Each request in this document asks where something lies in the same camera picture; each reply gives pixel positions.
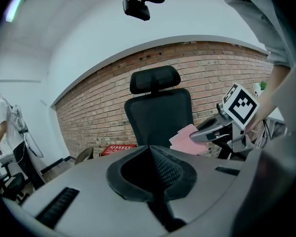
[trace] chair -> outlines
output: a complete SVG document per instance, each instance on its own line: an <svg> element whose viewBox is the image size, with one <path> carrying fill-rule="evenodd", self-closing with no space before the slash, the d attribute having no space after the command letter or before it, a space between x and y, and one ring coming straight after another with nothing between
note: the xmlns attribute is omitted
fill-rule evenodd
<svg viewBox="0 0 296 237"><path fill-rule="evenodd" d="M3 189L2 197L8 198L13 201L18 201L22 204L29 194L23 194L22 190L25 188L25 179L22 173L11 175L8 165L12 161L7 161L1 165L6 169L6 174L0 177L0 188Z"/></svg>
<svg viewBox="0 0 296 237"><path fill-rule="evenodd" d="M85 159L93 159L93 147L89 147L85 150L83 150L75 160L75 165L77 165L80 162L83 162Z"/></svg>
<svg viewBox="0 0 296 237"><path fill-rule="evenodd" d="M151 92L129 99L124 105L139 146L170 147L169 139L193 124L189 92L182 88L161 91L180 82L180 75L172 66L132 74L130 91L133 94Z"/></svg>

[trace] red box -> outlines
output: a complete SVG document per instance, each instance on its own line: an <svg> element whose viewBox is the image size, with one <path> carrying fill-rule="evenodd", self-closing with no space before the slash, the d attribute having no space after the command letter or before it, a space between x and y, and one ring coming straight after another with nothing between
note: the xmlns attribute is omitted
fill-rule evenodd
<svg viewBox="0 0 296 237"><path fill-rule="evenodd" d="M123 151L126 149L134 148L137 145L110 145L102 153L99 153L99 156L107 156L114 154L115 152Z"/></svg>

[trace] chair headrest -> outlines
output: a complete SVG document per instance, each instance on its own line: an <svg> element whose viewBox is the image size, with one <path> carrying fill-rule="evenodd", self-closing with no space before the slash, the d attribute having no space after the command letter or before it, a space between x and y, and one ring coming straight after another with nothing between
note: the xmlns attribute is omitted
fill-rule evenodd
<svg viewBox="0 0 296 237"><path fill-rule="evenodd" d="M153 92L176 86L180 82L181 77L172 66L147 69L132 74L130 92L133 94Z"/></svg>

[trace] floor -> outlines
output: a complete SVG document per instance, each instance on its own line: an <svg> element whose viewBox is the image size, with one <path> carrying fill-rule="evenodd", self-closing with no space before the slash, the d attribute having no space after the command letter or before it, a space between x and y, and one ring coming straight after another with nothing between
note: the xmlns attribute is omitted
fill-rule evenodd
<svg viewBox="0 0 296 237"><path fill-rule="evenodd" d="M57 166L53 167L51 170L44 173L43 178L46 181L46 183L48 183L54 178L56 178L57 176L59 176L60 174L64 173L66 170L70 169L72 166L74 166L73 159L70 159L69 161L63 161ZM33 188L33 185L29 183L25 186L22 192L32 195L35 192L35 190Z"/></svg>

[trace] white ceiling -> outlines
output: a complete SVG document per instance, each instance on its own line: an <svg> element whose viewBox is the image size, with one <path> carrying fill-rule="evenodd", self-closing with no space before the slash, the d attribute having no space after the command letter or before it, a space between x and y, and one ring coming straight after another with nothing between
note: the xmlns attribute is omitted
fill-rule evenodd
<svg viewBox="0 0 296 237"><path fill-rule="evenodd" d="M22 0L12 23L0 26L0 50L50 55L57 43L105 0Z"/></svg>

